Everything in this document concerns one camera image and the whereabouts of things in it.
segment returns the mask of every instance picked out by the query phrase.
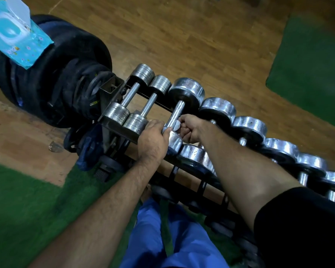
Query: person's left hand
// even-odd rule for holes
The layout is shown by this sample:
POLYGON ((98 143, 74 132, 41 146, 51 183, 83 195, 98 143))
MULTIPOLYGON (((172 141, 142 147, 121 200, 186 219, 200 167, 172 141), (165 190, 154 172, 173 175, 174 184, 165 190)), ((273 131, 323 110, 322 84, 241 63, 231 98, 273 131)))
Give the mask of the person's left hand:
POLYGON ((164 159, 169 146, 169 136, 172 127, 163 134, 164 122, 154 119, 150 121, 138 138, 138 158, 151 159, 158 163, 164 159))

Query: green artificial turf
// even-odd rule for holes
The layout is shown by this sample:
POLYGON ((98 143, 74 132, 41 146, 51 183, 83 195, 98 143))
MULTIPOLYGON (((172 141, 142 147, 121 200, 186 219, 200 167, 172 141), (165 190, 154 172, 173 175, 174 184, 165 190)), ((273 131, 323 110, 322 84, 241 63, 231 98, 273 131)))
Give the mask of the green artificial turf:
MULTIPOLYGON (((26 267, 121 177, 117 174, 107 184, 102 184, 93 177, 93 172, 81 172, 73 167, 61 188, 0 165, 0 268, 26 267)), ((166 252, 171 255, 168 204, 161 202, 160 205, 162 237, 166 252)), ((139 206, 130 219, 110 267, 119 267, 139 206)), ((202 215, 191 215, 203 223, 202 215)), ((207 227, 205 229, 229 264, 240 260, 239 248, 230 239, 214 234, 207 227)))
POLYGON ((335 126, 335 35, 310 20, 291 17, 266 85, 335 126))

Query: pant leg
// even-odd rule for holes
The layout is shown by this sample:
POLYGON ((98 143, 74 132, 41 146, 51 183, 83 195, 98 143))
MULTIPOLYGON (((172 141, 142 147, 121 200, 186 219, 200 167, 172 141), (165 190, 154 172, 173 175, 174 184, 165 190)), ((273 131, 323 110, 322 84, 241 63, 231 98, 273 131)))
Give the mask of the pant leg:
POLYGON ((149 198, 140 207, 120 268, 153 267, 166 258, 159 204, 149 198))
POLYGON ((161 267, 228 268, 205 229, 190 218, 181 206, 170 205, 169 208, 169 227, 174 254, 168 257, 161 267))

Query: tan floor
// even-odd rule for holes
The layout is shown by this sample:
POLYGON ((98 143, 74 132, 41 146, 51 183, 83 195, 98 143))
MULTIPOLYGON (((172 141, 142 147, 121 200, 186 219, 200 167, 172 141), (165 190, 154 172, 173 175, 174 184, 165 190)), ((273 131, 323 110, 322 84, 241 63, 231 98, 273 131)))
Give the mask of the tan floor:
MULTIPOLYGON (((100 37, 118 76, 146 63, 171 81, 194 78, 206 97, 231 101, 237 115, 264 121, 268 137, 322 156, 335 170, 335 127, 265 87, 290 13, 311 14, 335 30, 335 0, 265 0, 258 8, 244 0, 24 1, 32 14, 51 13, 100 37)), ((136 97, 129 108, 141 109, 145 101, 136 97)), ((62 140, 62 131, 8 109, 0 104, 0 162, 62 184, 76 155, 47 147, 52 139, 62 140)), ((155 106, 148 117, 166 121, 169 114, 155 106)), ((197 188, 194 179, 180 181, 197 188)))

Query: black shirt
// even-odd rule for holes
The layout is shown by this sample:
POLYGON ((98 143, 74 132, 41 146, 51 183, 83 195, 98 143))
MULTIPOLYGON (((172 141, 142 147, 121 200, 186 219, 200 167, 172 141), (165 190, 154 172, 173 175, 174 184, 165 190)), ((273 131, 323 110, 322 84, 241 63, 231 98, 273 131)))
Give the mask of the black shirt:
POLYGON ((254 236, 267 267, 335 267, 335 203, 290 189, 261 208, 254 236))

